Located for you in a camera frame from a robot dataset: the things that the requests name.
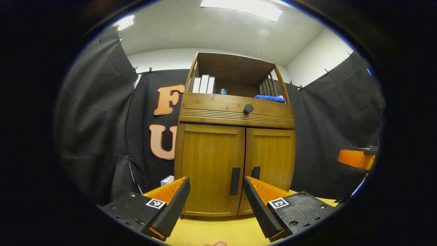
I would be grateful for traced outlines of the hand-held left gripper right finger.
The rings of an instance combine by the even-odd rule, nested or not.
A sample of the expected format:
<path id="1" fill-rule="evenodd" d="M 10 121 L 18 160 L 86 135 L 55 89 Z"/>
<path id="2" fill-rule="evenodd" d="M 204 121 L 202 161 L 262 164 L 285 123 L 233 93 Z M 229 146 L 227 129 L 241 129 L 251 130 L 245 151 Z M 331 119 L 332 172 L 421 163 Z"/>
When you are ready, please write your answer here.
<path id="1" fill-rule="evenodd" d="M 244 177 L 242 188 L 262 233 L 270 242 L 312 228 L 337 210 L 305 191 L 290 194 L 249 176 Z"/>

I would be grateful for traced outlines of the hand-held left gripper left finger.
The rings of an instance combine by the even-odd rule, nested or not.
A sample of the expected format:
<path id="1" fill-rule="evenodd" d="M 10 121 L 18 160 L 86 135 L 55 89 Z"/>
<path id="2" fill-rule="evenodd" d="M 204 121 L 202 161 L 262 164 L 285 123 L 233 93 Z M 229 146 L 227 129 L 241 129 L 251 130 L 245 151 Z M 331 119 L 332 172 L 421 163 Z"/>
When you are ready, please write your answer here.
<path id="1" fill-rule="evenodd" d="M 176 226 L 191 190 L 185 176 L 143 193 L 126 192 L 97 208 L 136 233 L 165 242 Z"/>

